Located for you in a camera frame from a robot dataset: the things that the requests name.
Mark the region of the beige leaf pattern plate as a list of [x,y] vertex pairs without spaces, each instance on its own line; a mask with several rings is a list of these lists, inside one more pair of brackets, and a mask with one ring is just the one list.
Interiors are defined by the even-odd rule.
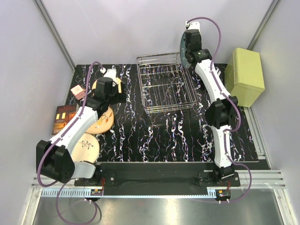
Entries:
[[103,134],[110,130],[114,124],[114,111],[111,107],[87,130],[86,133],[91,135]]

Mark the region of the blue glazed plate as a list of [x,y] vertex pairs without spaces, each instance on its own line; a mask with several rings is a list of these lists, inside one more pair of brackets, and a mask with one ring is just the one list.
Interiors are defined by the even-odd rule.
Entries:
[[188,62],[185,53],[186,53],[186,42],[185,42],[185,33],[184,33],[180,41],[180,61],[181,61],[181,65],[185,69],[189,69],[191,67],[191,64]]

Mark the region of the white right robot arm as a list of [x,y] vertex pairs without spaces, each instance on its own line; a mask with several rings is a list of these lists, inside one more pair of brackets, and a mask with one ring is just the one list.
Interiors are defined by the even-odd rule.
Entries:
[[210,97],[210,106],[205,119],[214,137],[215,167],[212,178],[214,183],[223,186],[234,176],[234,166],[230,153],[231,122],[238,110],[237,98],[230,96],[212,62],[207,49],[202,49],[200,30],[196,28],[184,31],[180,42],[180,60],[185,69],[194,68],[202,80]]

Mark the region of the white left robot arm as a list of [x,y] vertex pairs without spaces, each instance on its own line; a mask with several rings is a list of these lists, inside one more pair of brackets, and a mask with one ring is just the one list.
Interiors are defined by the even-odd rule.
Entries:
[[95,186],[101,181],[96,164],[86,160],[74,161],[72,151],[86,130],[94,124],[110,105],[126,102],[126,86],[117,78],[101,77],[95,89],[85,98],[72,120],[49,141],[41,140],[36,145],[37,180],[46,176],[55,182],[67,183],[71,179],[84,178]]

